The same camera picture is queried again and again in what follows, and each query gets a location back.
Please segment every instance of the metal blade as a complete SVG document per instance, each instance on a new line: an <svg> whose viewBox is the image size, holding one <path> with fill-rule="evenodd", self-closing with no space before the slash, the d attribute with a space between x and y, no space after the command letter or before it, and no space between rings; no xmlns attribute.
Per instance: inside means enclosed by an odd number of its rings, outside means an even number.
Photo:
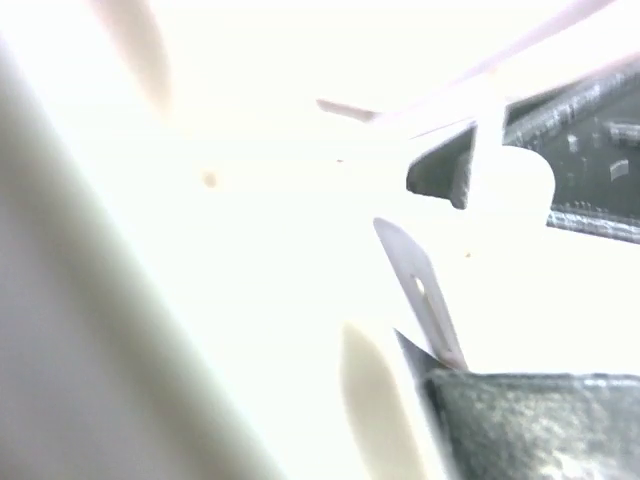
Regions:
<svg viewBox="0 0 640 480"><path fill-rule="evenodd" d="M448 367L466 370L429 256L397 225L381 218L376 218L373 225L434 355Z"/></svg>

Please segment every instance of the small hole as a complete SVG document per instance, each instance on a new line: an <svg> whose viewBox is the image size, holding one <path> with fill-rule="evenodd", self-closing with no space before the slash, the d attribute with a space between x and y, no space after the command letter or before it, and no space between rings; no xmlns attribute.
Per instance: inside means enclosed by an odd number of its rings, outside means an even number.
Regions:
<svg viewBox="0 0 640 480"><path fill-rule="evenodd" d="M215 188L215 186L218 184L218 179L215 173L204 172L202 174L202 182L205 184L207 188Z"/></svg>
<svg viewBox="0 0 640 480"><path fill-rule="evenodd" d="M418 291L420 292L420 295L424 296L425 289L424 289L424 283L422 283L422 280L420 280L418 277L413 277L413 281L416 284L416 287L418 287Z"/></svg>

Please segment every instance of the gray metal surface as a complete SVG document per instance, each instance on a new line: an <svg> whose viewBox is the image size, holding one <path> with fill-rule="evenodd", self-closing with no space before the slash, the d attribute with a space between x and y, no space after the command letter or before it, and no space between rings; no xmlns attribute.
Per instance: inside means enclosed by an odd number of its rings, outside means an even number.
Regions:
<svg viewBox="0 0 640 480"><path fill-rule="evenodd" d="M376 233L438 360L466 369L453 322L429 257L404 230L376 218Z"/></svg>

